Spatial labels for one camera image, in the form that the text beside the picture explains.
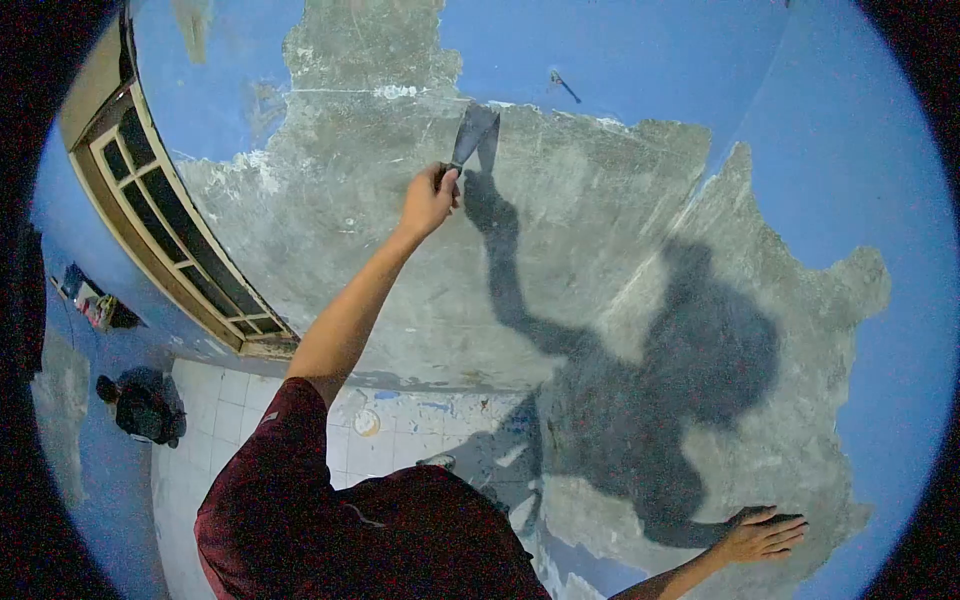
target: red shirt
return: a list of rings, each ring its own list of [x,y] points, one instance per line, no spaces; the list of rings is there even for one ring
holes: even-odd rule
[[[440,467],[334,491],[326,409],[288,379],[194,526],[217,598],[549,598],[507,518]]]

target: window frame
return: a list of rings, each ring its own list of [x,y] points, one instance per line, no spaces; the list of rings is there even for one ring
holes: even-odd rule
[[[131,108],[154,154],[154,160],[138,169],[134,168],[131,150],[124,139],[123,133],[120,131],[121,118]],[[124,159],[125,166],[129,171],[129,173],[120,180],[117,180],[113,175],[104,154],[106,146],[113,141],[116,142],[120,155]],[[292,355],[296,341],[298,340],[296,334],[290,330],[289,326],[276,314],[270,305],[256,293],[253,287],[243,277],[239,269],[233,264],[233,261],[230,260],[223,247],[217,241],[216,236],[207,226],[196,206],[194,206],[190,200],[189,194],[183,186],[183,182],[180,180],[180,176],[177,174],[176,168],[167,155],[156,131],[153,119],[147,108],[143,90],[138,81],[134,80],[122,86],[121,89],[101,107],[73,152],[70,153],[70,159],[78,178],[81,180],[87,197],[97,208],[98,213],[108,225],[111,233],[121,242],[121,246],[123,246],[127,254],[134,259],[137,266],[139,266],[151,281],[157,285],[160,290],[165,292],[183,312],[203,326],[208,333],[241,355],[257,355],[266,358],[289,358],[289,356]],[[155,169],[161,170],[163,177],[166,178],[177,200],[180,201],[180,206],[185,210],[186,215],[205,240],[206,244],[213,250],[215,258],[226,268],[227,273],[236,280],[240,289],[246,292],[260,308],[259,312],[248,313],[242,310],[237,305],[237,301],[234,301],[223,287],[210,276],[207,269],[201,264],[194,253],[187,248],[183,241],[182,233],[177,232],[159,209],[143,180],[144,176],[153,173]],[[98,180],[97,182],[102,184],[96,186],[100,188],[100,194],[95,193],[93,189],[94,186],[91,186],[88,180]],[[136,210],[123,191],[131,184],[137,186],[147,206],[154,213],[154,216],[164,231],[166,231],[167,235],[169,235],[176,244],[180,253],[185,257],[185,260],[175,262],[161,247],[137,215]],[[104,198],[103,192],[105,189],[109,194],[109,199]],[[104,203],[114,204],[114,206],[111,207],[113,210],[106,210],[105,207],[102,206]],[[127,222],[126,224],[115,223],[121,215]],[[142,243],[129,243],[131,240],[125,238],[130,238],[131,234],[135,234]],[[147,257],[142,255],[144,248],[148,250],[151,256]],[[156,276],[156,273],[153,273],[153,271],[156,270],[157,266],[161,266],[163,270],[166,271],[168,277]],[[222,300],[222,304],[228,306],[231,311],[235,312],[235,315],[225,314],[218,309],[214,302],[193,284],[184,272],[185,269],[191,267],[196,269],[206,283],[212,286],[212,288],[222,296],[220,299]],[[162,278],[166,279],[166,284],[160,282]],[[172,287],[170,285],[170,278],[177,283],[176,287],[180,288],[181,292],[185,291],[192,297],[192,302],[188,302],[192,305],[192,310],[183,305],[182,293],[177,295],[180,296],[179,299],[171,294],[171,290],[168,289]],[[196,314],[198,308],[203,309],[199,315]],[[211,326],[211,318],[217,322],[216,325],[218,326]],[[258,320],[271,321],[273,328],[278,329],[278,331],[264,332],[257,323]],[[252,333],[245,332],[241,329],[241,326],[244,326]]]

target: hand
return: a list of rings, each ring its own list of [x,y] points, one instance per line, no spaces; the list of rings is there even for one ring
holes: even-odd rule
[[[434,181],[440,174],[443,166],[434,162],[417,173],[407,187],[407,199],[403,205],[403,215],[397,231],[412,236],[420,242],[433,233],[457,208],[457,197],[460,189],[457,187],[457,178],[460,174],[456,169],[446,172],[440,181],[440,189],[434,187]]]
[[[803,516],[776,516],[776,506],[743,509],[730,519],[730,532],[709,552],[723,564],[785,559],[790,548],[804,540],[809,525]]]

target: wooden window frame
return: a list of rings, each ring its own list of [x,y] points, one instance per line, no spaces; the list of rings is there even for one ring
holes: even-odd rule
[[[134,168],[134,162],[127,144],[120,132],[120,117],[130,108],[134,108],[155,159],[149,164]],[[107,164],[104,148],[116,141],[129,173],[120,181],[116,180]],[[180,310],[189,315],[207,333],[217,338],[240,355],[258,356],[271,359],[289,359],[296,348],[298,338],[287,324],[273,311],[243,277],[236,265],[229,259],[213,232],[206,225],[196,206],[190,200],[180,176],[167,155],[163,143],[156,131],[153,119],[147,108],[143,90],[136,80],[123,85],[98,111],[79,143],[70,153],[70,161],[87,197],[97,209],[113,236],[120,242],[124,251],[137,266]],[[256,313],[245,313],[227,294],[186,248],[182,236],[171,226],[158,209],[155,200],[141,178],[160,168],[164,178],[170,184],[180,205],[186,211],[193,225],[200,232],[206,244],[213,250],[216,258],[226,267],[227,272],[236,280],[240,288],[246,291],[260,307]],[[136,183],[140,193],[150,209],[177,244],[186,260],[174,262],[160,247],[154,236],[147,230],[123,193],[123,188]],[[193,267],[223,295],[235,315],[221,312],[187,278],[183,269]],[[278,332],[261,329],[256,320],[270,320]],[[245,333],[238,324],[245,323],[253,333]]]

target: hair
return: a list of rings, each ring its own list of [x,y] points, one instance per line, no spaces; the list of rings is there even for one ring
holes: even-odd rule
[[[106,375],[100,375],[97,377],[97,396],[107,404],[112,404],[117,401],[117,395],[119,391],[115,383],[110,381],[110,378]]]

